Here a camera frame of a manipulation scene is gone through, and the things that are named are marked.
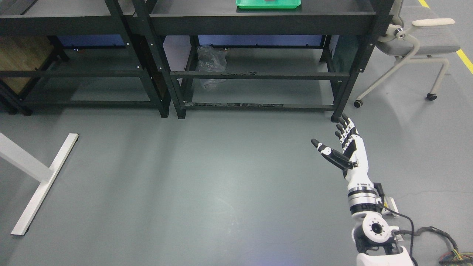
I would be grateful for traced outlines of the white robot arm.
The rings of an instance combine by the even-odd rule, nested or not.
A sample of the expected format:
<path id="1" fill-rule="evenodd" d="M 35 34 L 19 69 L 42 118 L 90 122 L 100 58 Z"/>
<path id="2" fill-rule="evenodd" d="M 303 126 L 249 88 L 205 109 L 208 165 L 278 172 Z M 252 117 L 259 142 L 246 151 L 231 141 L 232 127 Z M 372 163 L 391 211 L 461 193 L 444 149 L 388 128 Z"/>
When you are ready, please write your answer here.
<path id="1" fill-rule="evenodd" d="M 380 183 L 348 189 L 348 205 L 356 224 L 352 238 L 358 251 L 357 266 L 416 266 L 406 247 L 399 245 L 395 226 L 382 216 L 385 194 Z"/>

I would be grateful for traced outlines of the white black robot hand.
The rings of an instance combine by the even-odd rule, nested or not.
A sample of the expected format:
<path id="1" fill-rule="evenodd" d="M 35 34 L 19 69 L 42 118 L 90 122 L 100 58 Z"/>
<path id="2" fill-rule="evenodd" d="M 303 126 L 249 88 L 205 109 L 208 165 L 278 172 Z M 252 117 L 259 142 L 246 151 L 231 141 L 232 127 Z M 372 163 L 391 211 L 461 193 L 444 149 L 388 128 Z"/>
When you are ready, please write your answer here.
<path id="1" fill-rule="evenodd" d="M 348 181 L 348 190 L 358 186 L 374 187 L 368 177 L 368 157 L 365 145 L 355 123 L 344 113 L 338 118 L 335 132 L 342 146 L 342 152 L 312 139 L 311 143 L 322 157 L 342 170 L 344 179 Z"/>

